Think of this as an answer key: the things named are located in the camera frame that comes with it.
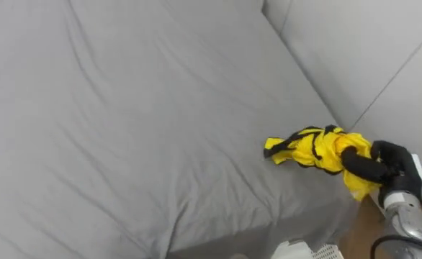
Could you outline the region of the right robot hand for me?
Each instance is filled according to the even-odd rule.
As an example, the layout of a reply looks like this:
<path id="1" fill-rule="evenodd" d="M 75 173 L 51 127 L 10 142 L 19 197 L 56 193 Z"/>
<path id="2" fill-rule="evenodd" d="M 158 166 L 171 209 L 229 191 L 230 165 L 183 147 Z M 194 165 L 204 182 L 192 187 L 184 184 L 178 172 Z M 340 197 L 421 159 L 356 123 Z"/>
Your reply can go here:
<path id="1" fill-rule="evenodd" d="M 385 197 L 392 192 L 405 192 L 422 201 L 422 179 L 413 156 L 403 146 L 376 140 L 369 151 L 370 157 L 358 154 L 349 146 L 341 153 L 344 168 L 361 179 L 378 183 L 378 204 L 384 206 Z"/>

